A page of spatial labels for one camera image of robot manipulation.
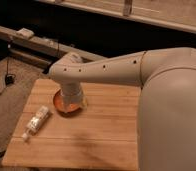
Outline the beige cylindrical gripper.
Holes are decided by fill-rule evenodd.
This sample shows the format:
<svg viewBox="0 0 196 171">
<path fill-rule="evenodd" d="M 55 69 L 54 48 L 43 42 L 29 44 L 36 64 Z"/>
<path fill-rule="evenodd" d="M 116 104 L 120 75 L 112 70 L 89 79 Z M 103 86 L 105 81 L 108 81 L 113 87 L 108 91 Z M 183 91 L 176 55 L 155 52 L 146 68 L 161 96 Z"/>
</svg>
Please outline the beige cylindrical gripper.
<svg viewBox="0 0 196 171">
<path fill-rule="evenodd" d="M 84 93 L 80 83 L 62 84 L 61 96 L 65 107 L 70 104 L 82 105 L 84 102 Z"/>
</svg>

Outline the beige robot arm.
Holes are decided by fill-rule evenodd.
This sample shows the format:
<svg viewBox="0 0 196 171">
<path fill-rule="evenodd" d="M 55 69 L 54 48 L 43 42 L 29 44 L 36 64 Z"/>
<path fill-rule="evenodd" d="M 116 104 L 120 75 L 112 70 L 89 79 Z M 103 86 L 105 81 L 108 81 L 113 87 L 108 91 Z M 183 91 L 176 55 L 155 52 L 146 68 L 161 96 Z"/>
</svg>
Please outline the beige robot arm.
<svg viewBox="0 0 196 171">
<path fill-rule="evenodd" d="M 70 52 L 49 76 L 65 105 L 83 100 L 81 84 L 138 86 L 139 171 L 196 171 L 196 49 L 148 50 L 84 63 Z"/>
</svg>

